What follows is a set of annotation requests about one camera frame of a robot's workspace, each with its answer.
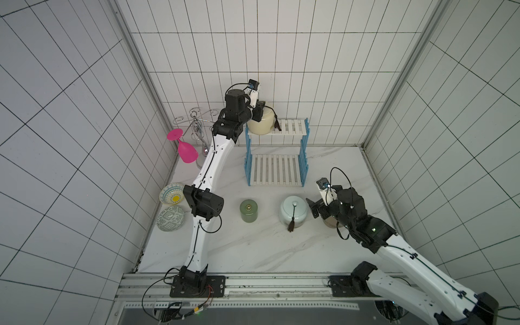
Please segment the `cream ceramic tea canister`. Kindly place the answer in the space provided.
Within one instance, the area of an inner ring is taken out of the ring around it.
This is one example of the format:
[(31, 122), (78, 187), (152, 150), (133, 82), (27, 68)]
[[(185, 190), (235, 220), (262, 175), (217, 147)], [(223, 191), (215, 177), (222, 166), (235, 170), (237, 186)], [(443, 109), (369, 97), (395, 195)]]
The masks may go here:
[(269, 106), (264, 106), (260, 121), (251, 119), (247, 126), (254, 135), (267, 135), (274, 130), (282, 131), (276, 111)]

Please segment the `brown ceramic tea canister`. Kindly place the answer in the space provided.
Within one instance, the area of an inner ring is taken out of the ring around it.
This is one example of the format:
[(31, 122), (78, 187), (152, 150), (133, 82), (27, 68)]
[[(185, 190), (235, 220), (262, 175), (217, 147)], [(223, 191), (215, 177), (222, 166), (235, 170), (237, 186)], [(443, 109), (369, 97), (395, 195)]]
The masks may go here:
[(335, 229), (337, 227), (337, 220), (334, 217), (328, 217), (324, 219), (323, 222), (329, 228)]

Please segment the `light blue tea canister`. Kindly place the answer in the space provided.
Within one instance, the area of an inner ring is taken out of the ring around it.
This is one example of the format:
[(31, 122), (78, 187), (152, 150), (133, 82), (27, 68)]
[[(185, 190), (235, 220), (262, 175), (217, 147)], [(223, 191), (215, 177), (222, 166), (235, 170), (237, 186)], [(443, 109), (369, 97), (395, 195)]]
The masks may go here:
[(293, 232), (304, 224), (307, 219), (308, 206), (305, 200), (299, 196), (288, 196), (280, 205), (279, 220), (287, 227), (289, 232)]

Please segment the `green ceramic tea canister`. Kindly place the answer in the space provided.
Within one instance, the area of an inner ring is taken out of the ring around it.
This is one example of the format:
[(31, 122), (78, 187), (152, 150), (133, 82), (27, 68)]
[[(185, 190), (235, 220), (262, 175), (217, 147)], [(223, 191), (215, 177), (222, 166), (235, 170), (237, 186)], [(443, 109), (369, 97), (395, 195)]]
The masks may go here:
[(252, 199), (246, 199), (240, 204), (241, 218), (246, 223), (253, 223), (258, 218), (258, 204)]

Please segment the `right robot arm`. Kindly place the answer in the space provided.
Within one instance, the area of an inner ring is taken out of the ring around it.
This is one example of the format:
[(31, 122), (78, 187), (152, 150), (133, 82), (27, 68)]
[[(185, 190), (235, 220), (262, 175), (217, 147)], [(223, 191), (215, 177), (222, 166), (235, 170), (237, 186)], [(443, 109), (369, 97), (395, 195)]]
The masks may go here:
[(358, 244), (395, 265), (415, 287), (394, 280), (369, 262), (350, 274), (353, 292), (385, 298), (428, 324), (495, 324), (498, 302), (486, 292), (476, 293), (452, 279), (382, 219), (369, 215), (364, 199), (352, 187), (318, 181), (319, 201), (309, 200), (314, 217), (333, 217)]

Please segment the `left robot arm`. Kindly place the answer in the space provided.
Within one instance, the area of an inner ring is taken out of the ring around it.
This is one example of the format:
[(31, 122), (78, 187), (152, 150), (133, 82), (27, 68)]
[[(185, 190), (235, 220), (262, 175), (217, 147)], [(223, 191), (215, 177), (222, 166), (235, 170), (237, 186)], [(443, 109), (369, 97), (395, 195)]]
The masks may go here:
[(174, 277), (171, 296), (204, 296), (209, 291), (207, 280), (207, 237), (214, 234), (210, 227), (221, 219), (224, 199), (215, 193), (217, 181), (226, 160), (252, 119), (260, 121), (263, 105), (258, 105), (259, 92), (229, 89), (225, 94), (226, 106), (212, 126), (209, 156), (193, 184), (184, 187), (184, 197), (191, 208), (193, 219), (192, 240), (186, 263)]

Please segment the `blue white wooden shelf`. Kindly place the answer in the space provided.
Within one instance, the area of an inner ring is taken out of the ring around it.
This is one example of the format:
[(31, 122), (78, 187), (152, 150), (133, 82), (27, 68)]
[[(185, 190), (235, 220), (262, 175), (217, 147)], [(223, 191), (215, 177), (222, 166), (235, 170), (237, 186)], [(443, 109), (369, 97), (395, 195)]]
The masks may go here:
[(307, 144), (310, 124), (307, 119), (282, 119), (281, 129), (274, 129), (270, 135), (297, 137), (300, 139), (298, 154), (274, 153), (255, 154), (251, 150), (249, 128), (245, 128), (246, 157), (245, 176), (249, 186), (303, 187), (309, 171)]

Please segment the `chrome glass holder stand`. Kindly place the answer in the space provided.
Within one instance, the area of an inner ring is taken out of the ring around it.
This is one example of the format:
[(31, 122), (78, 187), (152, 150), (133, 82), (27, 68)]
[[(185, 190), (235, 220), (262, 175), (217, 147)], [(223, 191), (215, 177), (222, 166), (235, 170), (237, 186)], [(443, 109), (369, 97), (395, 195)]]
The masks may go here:
[(195, 107), (190, 110), (190, 124), (189, 124), (187, 130), (186, 131), (183, 130), (184, 136), (190, 132), (191, 136), (192, 136), (192, 140), (197, 143), (200, 143), (200, 148), (199, 149), (195, 148), (197, 150), (197, 152), (199, 153), (199, 157), (195, 161), (196, 166), (199, 169), (201, 169), (203, 167), (203, 164), (205, 162), (205, 159), (208, 156), (209, 149), (210, 149), (209, 138), (205, 135), (205, 132), (207, 131), (205, 123), (211, 124), (211, 121), (207, 120), (207, 119), (203, 119), (203, 113), (201, 112), (200, 108)]

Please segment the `pink plastic wine glass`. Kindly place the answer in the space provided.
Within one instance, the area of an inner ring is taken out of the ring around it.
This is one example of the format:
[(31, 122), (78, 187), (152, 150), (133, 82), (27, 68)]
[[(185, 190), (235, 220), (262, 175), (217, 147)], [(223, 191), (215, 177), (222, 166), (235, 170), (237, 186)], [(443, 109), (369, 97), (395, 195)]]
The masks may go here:
[(198, 159), (199, 153), (194, 146), (182, 140), (183, 136), (182, 129), (173, 129), (167, 134), (167, 139), (177, 142), (178, 154), (184, 163), (194, 163)]

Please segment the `yellow blue patterned bowl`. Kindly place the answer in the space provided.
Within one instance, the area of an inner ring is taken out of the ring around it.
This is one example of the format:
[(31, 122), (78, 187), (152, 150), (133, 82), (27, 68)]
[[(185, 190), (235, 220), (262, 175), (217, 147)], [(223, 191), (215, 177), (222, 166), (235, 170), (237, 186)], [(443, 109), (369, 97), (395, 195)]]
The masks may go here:
[(160, 194), (159, 200), (164, 205), (177, 205), (184, 200), (184, 184), (172, 183), (165, 186)]

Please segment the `green patterned bowl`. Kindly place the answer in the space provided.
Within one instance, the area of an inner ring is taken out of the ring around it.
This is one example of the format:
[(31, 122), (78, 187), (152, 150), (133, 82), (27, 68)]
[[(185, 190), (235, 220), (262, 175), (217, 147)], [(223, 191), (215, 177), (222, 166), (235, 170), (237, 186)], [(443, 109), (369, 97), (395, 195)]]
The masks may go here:
[(180, 229), (184, 224), (185, 211), (179, 206), (167, 207), (159, 213), (156, 225), (163, 232), (172, 232)]

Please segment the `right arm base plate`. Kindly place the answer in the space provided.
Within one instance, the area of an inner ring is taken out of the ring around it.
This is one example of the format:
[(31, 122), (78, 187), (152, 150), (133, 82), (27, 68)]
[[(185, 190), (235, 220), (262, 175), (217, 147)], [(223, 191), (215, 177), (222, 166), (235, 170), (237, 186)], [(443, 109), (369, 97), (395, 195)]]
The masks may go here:
[(327, 285), (337, 298), (377, 297), (364, 280), (349, 275), (329, 276)]

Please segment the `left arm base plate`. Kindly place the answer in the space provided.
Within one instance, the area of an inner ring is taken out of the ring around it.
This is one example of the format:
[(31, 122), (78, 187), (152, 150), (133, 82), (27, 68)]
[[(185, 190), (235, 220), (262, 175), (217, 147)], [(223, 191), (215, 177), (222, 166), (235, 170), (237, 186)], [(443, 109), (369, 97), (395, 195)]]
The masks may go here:
[(225, 276), (202, 276), (196, 280), (186, 280), (177, 276), (172, 284), (169, 296), (171, 298), (203, 298), (224, 296), (226, 288)]

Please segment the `aluminium mounting rail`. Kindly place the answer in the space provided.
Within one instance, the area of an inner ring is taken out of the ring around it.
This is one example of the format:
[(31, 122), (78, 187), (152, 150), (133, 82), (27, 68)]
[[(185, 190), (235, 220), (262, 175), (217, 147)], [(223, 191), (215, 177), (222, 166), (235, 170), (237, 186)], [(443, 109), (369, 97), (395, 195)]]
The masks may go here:
[(380, 297), (337, 298), (327, 285), (328, 273), (228, 273), (220, 298), (171, 298), (172, 276), (158, 273), (126, 274), (115, 296), (119, 310), (165, 309), (170, 305), (186, 310), (204, 304), (209, 308), (247, 307), (332, 307), (357, 310), (360, 301), (378, 301)]

